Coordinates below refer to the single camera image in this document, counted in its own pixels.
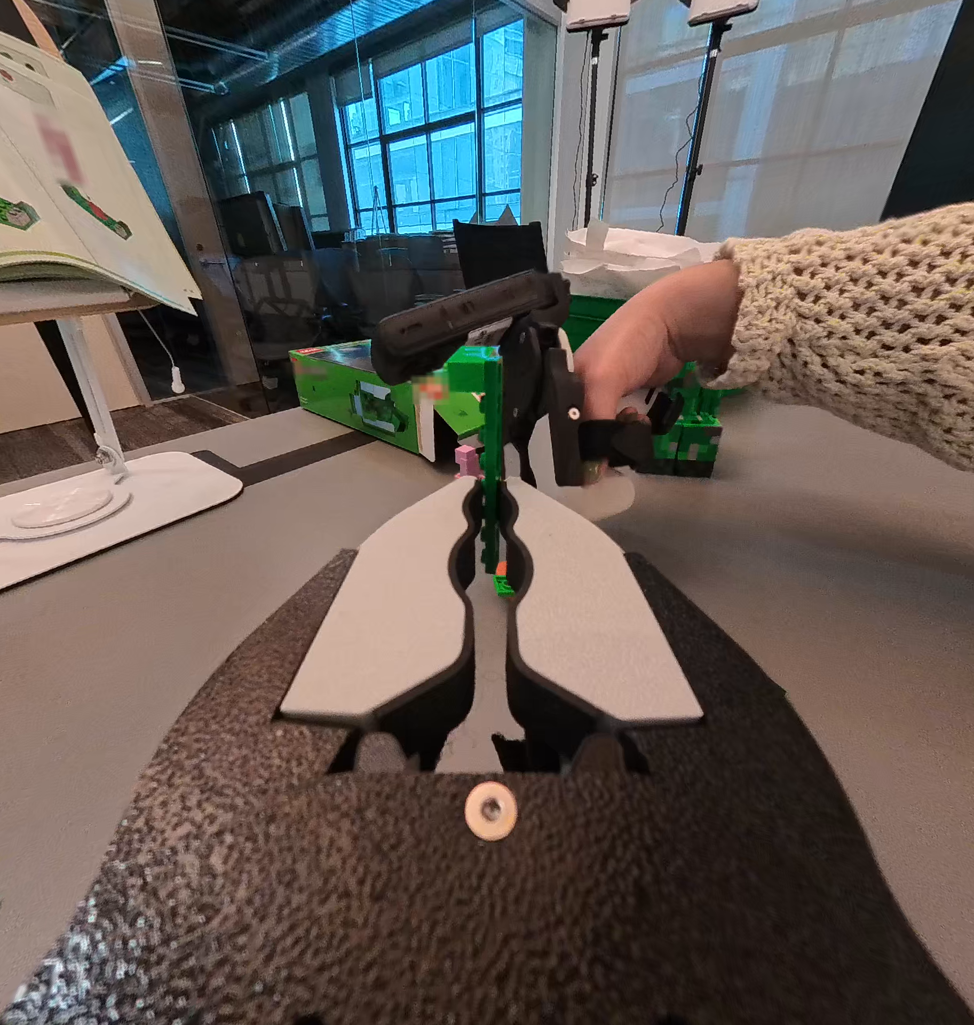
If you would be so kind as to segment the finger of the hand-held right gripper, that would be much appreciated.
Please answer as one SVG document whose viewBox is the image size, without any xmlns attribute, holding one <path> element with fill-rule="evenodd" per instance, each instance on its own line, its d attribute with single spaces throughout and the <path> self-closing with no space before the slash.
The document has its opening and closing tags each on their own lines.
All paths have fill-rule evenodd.
<svg viewBox="0 0 974 1025">
<path fill-rule="evenodd" d="M 636 483 L 634 471 L 601 471 L 592 483 L 579 487 L 558 486 L 540 476 L 537 490 L 583 519 L 599 523 L 634 505 Z"/>
</svg>

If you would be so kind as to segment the person's right hand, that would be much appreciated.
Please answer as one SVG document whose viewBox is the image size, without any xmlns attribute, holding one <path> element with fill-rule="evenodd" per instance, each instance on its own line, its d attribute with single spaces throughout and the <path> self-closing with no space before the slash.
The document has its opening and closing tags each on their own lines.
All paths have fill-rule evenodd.
<svg viewBox="0 0 974 1025">
<path fill-rule="evenodd" d="M 583 417 L 616 419 L 632 392 L 658 387 L 686 363 L 721 372 L 734 352 L 741 297 L 739 271 L 728 259 L 688 266 L 636 294 L 574 355 Z"/>
</svg>

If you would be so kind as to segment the white book stand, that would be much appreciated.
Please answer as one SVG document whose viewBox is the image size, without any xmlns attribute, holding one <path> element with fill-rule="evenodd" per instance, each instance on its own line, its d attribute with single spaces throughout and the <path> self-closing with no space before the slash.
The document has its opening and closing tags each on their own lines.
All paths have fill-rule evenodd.
<svg viewBox="0 0 974 1025">
<path fill-rule="evenodd" d="M 58 323 L 89 411 L 98 462 L 98 468 L 0 497 L 0 593 L 242 494 L 245 486 L 235 474 L 194 454 L 124 456 L 80 321 L 156 304 L 93 281 L 0 283 L 0 326 Z"/>
</svg>

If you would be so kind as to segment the green lego box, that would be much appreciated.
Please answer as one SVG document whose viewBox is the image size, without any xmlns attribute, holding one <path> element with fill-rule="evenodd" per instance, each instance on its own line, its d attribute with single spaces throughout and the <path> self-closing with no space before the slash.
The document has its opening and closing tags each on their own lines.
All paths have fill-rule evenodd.
<svg viewBox="0 0 974 1025">
<path fill-rule="evenodd" d="M 301 407 L 433 464 L 451 462 L 454 432 L 412 383 L 391 387 L 383 382 L 370 346 L 370 340 L 357 340 L 289 352 Z"/>
</svg>

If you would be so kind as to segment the green lego plate assembly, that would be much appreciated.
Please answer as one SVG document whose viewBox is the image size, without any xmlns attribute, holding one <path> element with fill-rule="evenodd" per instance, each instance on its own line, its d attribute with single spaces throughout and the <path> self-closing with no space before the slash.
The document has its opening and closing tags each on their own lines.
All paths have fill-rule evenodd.
<svg viewBox="0 0 974 1025">
<path fill-rule="evenodd" d="M 480 430 L 482 454 L 481 480 L 481 563 L 493 575 L 500 561 L 499 493 L 504 477 L 504 404 L 503 363 L 496 346 L 480 347 L 481 377 L 484 392 L 480 410 L 484 424 Z"/>
</svg>

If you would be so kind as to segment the studio light on stand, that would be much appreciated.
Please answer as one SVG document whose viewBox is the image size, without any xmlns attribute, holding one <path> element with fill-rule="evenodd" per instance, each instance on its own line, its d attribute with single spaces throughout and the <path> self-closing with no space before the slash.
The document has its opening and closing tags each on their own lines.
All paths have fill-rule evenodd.
<svg viewBox="0 0 974 1025">
<path fill-rule="evenodd" d="M 576 127 L 572 160 L 571 230 L 599 219 L 614 132 L 623 32 L 632 1 L 563 2 L 561 25 L 572 46 Z"/>
<path fill-rule="evenodd" d="M 675 221 L 675 234 L 685 236 L 695 186 L 702 173 L 702 136 L 711 104 L 716 64 L 723 50 L 724 36 L 731 31 L 734 19 L 755 12 L 761 4 L 758 1 L 682 1 L 681 4 L 687 9 L 687 23 L 691 28 L 707 29 L 697 108 L 693 126 L 688 131 L 685 174 Z"/>
</svg>

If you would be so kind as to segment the lego instruction booklet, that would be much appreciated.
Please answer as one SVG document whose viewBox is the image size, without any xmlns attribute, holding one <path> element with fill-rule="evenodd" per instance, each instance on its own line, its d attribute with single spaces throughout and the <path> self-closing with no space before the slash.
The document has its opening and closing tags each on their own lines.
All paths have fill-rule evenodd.
<svg viewBox="0 0 974 1025">
<path fill-rule="evenodd" d="M 85 77 L 0 32 L 0 283 L 63 279 L 201 299 Z"/>
</svg>

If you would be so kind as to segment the white paper bags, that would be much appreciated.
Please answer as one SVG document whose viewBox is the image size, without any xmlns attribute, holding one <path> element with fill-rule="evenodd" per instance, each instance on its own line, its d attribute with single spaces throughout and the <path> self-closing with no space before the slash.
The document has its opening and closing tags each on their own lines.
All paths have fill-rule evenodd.
<svg viewBox="0 0 974 1025">
<path fill-rule="evenodd" d="M 593 220 L 567 234 L 560 272 L 574 295 L 627 301 L 678 271 L 711 263 L 721 246 Z"/>
</svg>

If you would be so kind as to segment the large paned window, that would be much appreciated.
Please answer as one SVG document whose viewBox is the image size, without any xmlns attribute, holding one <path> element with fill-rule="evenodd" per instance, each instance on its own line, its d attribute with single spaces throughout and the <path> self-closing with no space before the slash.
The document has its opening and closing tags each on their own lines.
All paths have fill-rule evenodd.
<svg viewBox="0 0 974 1025">
<path fill-rule="evenodd" d="M 528 19 L 492 5 L 334 77 L 352 225 L 367 236 L 522 220 Z"/>
</svg>

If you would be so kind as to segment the green plastic bins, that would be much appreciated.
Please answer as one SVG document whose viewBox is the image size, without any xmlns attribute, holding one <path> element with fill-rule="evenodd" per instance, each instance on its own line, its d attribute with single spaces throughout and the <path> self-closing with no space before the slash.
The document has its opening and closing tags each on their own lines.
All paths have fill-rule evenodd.
<svg viewBox="0 0 974 1025">
<path fill-rule="evenodd" d="M 569 314 L 563 325 L 570 348 L 577 352 L 608 318 L 625 304 L 621 298 L 572 294 Z"/>
</svg>

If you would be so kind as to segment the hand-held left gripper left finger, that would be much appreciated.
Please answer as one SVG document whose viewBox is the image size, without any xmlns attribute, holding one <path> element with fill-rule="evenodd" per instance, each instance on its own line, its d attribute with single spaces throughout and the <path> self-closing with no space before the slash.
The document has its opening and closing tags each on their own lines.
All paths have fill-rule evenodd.
<svg viewBox="0 0 974 1025">
<path fill-rule="evenodd" d="M 452 482 L 359 547 L 279 706 L 280 717 L 391 736 L 433 772 L 476 688 L 468 586 L 480 482 Z"/>
</svg>

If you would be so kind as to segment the green lego creeper figure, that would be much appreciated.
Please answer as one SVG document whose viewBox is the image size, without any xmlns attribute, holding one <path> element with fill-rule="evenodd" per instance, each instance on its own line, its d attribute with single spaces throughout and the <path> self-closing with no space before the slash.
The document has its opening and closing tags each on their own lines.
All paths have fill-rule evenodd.
<svg viewBox="0 0 974 1025">
<path fill-rule="evenodd" d="M 686 363 L 659 393 L 652 416 L 669 417 L 674 422 L 663 433 L 653 435 L 651 471 L 660 476 L 711 479 L 723 426 L 719 409 L 724 393 L 702 386 L 695 363 Z"/>
</svg>

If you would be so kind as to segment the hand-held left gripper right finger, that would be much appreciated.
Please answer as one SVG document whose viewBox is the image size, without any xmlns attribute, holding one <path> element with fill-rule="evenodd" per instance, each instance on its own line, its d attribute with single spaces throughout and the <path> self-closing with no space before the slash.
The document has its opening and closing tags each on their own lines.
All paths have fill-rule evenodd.
<svg viewBox="0 0 974 1025">
<path fill-rule="evenodd" d="M 513 773 L 649 776 L 637 741 L 703 720 L 623 549 L 596 524 L 527 483 L 499 493 L 506 543 L 508 709 L 499 735 Z"/>
</svg>

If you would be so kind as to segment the person's right forearm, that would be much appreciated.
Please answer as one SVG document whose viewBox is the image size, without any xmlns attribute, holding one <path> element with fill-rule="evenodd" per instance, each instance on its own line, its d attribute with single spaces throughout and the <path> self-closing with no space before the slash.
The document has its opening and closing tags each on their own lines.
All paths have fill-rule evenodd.
<svg viewBox="0 0 974 1025">
<path fill-rule="evenodd" d="M 974 202 L 729 239 L 741 301 L 708 389 L 820 408 L 974 473 Z"/>
</svg>

